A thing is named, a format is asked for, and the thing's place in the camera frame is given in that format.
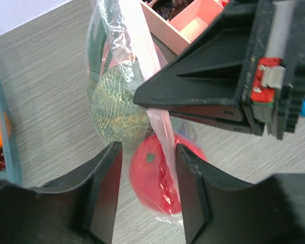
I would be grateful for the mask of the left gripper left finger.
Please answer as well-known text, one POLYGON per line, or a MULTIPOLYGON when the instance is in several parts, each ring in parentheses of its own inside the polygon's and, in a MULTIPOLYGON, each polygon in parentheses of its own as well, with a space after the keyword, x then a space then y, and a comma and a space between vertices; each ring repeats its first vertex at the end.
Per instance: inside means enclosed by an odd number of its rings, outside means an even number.
POLYGON ((0 180, 0 243, 111 243, 122 145, 42 187, 0 180))

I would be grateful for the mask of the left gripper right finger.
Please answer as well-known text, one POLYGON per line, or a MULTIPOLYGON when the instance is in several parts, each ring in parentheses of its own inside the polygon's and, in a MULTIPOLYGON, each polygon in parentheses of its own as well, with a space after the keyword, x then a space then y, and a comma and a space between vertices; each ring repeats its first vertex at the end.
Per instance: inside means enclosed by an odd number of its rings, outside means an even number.
POLYGON ((305 174, 252 184, 176 148, 187 243, 305 243, 305 174))

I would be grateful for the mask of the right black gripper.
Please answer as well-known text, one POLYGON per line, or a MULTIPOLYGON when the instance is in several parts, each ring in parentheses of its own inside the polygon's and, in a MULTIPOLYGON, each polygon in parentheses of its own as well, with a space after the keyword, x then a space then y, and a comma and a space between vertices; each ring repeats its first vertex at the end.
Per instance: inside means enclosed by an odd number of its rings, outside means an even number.
POLYGON ((305 1, 242 1, 251 33, 241 70, 248 133, 293 133, 305 97, 305 1))

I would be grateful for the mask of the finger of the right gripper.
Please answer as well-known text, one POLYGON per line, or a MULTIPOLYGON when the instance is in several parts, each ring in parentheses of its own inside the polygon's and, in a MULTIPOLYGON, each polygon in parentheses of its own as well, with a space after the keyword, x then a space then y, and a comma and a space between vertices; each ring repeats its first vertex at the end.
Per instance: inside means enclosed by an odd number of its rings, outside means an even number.
POLYGON ((241 108, 169 108, 170 114, 219 129, 259 134, 259 124, 250 123, 241 108))
POLYGON ((135 104, 207 120, 252 120, 248 59, 257 19, 218 17, 135 92, 135 104))

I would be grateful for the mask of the clear zip top bag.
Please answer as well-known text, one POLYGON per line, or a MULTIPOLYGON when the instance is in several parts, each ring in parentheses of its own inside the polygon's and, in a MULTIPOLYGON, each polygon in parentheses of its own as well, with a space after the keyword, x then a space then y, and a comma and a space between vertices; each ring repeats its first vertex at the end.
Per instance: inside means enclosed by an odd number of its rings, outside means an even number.
MULTIPOLYGON (((89 92, 95 89, 101 76, 110 68, 114 66, 121 68, 127 86, 134 97, 137 88, 167 64, 152 40, 140 1, 93 1, 92 8, 93 13, 88 27, 86 45, 86 92, 88 111, 90 104, 89 92), (107 36, 100 75, 90 71, 87 54, 90 28, 93 22, 97 21, 99 17, 103 21, 107 36)), ((162 146, 166 164, 180 201, 175 170, 175 147, 179 143, 184 144, 198 156, 204 158, 205 153, 200 147, 198 131, 191 122, 172 117, 167 111, 142 109, 146 111, 153 129, 153 132, 149 136, 155 134, 162 146)), ((134 152, 128 154, 123 150, 123 164, 129 182, 129 169, 134 152)), ((143 206, 162 222, 172 223, 178 226, 183 224, 182 212, 175 215, 168 215, 157 212, 145 205, 143 206)))

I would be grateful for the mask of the green netted melon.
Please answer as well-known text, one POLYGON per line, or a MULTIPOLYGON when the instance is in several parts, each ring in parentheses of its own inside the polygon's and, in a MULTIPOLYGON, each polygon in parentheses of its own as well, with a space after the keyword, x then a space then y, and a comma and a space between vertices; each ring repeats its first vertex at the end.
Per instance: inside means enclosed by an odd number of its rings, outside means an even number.
POLYGON ((153 129, 146 111, 133 103, 119 66, 110 68, 89 92, 89 113, 105 142, 119 141, 132 154, 153 129))

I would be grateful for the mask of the green scallion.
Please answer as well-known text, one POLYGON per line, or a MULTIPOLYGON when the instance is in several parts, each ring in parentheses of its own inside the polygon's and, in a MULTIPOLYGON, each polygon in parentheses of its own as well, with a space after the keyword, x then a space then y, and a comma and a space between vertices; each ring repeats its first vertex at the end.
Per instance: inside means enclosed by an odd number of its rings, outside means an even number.
POLYGON ((98 75, 101 73, 106 38, 103 21, 101 17, 99 17, 99 19, 94 21, 91 25, 87 47, 89 69, 98 75))

